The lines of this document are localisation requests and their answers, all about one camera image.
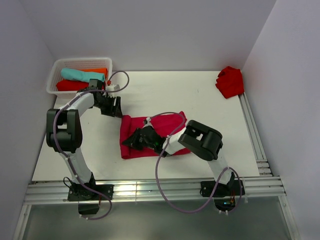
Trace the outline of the pink t shirt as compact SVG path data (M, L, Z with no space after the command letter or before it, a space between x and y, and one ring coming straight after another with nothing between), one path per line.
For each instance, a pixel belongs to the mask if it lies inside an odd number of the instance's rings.
M144 148L143 150L132 149L122 144L123 141L128 139L137 128L144 126L144 120L146 116L131 117L130 115L124 115L121 119L120 132L119 132L119 146L120 155L124 160L144 158L144 157L156 157L158 156L152 149ZM167 137L176 127L182 123L182 118L178 114L164 114L157 116L151 120L155 131L161 137Z

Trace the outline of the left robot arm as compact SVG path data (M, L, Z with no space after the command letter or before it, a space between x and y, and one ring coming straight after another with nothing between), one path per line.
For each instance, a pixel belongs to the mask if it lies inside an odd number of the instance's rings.
M118 84L105 85L91 79L88 87L78 91L74 98L60 108L51 108L46 113L46 143L64 158L71 173L72 183L81 185L79 194L86 200L96 197L98 188L88 168L81 145L83 132L80 117L93 107L105 116L122 118L121 98L115 93L121 90Z

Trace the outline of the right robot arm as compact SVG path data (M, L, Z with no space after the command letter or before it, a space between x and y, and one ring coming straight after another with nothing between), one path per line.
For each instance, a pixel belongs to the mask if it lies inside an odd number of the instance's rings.
M162 136L152 121L151 117L145 118L143 126L136 128L120 145L139 153L151 150L162 158L181 151L193 153L208 162L220 194L227 195L233 190L235 174L224 157L223 136L218 130L190 120L167 136Z

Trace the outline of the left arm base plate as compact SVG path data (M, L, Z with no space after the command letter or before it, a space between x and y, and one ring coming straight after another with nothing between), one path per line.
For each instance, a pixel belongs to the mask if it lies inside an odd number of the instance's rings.
M94 192L84 188L80 184L72 185L67 196L68 202L111 200L113 198L113 184L98 184L91 186Z

